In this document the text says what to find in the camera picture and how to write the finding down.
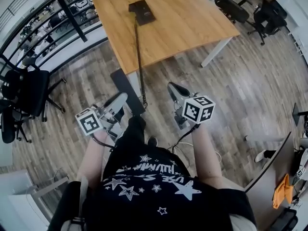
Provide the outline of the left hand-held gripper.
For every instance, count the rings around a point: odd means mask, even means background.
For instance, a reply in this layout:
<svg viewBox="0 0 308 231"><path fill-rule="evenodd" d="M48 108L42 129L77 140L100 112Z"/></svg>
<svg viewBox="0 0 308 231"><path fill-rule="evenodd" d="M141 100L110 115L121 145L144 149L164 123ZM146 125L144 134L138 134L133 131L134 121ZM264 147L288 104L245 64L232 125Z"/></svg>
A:
<svg viewBox="0 0 308 231"><path fill-rule="evenodd" d="M128 95L125 92L115 95L115 99L106 107L93 105L75 115L83 133L88 136L99 130L105 130L112 139L118 139L122 133L120 122L115 115L126 103Z"/></svg>

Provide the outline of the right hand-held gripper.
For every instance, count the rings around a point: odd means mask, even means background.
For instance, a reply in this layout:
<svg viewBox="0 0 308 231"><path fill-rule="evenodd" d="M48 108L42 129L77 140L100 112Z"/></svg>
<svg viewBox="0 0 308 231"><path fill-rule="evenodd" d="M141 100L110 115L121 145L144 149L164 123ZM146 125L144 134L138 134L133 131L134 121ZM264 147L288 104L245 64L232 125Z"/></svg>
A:
<svg viewBox="0 0 308 231"><path fill-rule="evenodd" d="M180 129L189 126L189 121L201 124L211 119L216 104L206 95L190 97L190 92L185 87L174 82L167 85L168 93L177 105L175 120Z"/></svg>

